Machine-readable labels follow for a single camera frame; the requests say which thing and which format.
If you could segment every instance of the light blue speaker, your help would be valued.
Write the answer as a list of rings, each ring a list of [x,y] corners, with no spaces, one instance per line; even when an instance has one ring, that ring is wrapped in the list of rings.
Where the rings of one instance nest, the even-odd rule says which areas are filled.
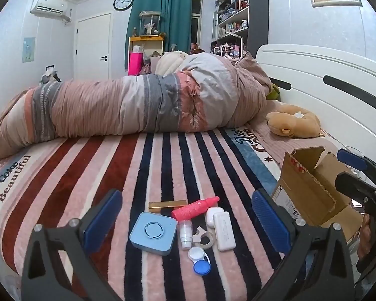
[[[175,219],[145,211],[139,215],[129,240],[138,249],[166,256],[171,252],[176,231]]]

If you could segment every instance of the teal curtain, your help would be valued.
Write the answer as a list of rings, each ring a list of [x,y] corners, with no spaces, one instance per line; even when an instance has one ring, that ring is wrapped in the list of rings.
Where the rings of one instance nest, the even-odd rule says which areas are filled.
[[[189,53],[191,43],[191,5],[192,0],[134,0],[125,37],[125,69],[128,68],[128,42],[136,27],[139,34],[139,14],[145,10],[161,11],[160,32],[166,33],[164,50],[176,50]]]

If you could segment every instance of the air conditioner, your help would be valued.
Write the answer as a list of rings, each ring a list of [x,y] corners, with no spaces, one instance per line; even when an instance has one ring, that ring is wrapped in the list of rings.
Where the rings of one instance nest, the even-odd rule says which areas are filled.
[[[65,15],[67,7],[68,3],[64,0],[34,0],[31,14],[62,17]]]

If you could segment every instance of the clock face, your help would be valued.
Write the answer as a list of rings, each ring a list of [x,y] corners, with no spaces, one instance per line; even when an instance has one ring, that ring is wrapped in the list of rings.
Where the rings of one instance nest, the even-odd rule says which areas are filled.
[[[127,10],[130,6],[132,6],[132,3],[134,0],[114,0],[114,8],[116,10]]]

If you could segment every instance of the person's hand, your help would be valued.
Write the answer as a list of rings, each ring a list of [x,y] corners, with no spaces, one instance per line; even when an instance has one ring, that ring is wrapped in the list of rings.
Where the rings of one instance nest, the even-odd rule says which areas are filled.
[[[372,248],[372,244],[370,243],[372,239],[372,231],[370,230],[370,216],[369,214],[365,214],[361,231],[360,231],[360,239],[359,239],[359,247],[358,247],[358,257],[359,260],[362,260]]]

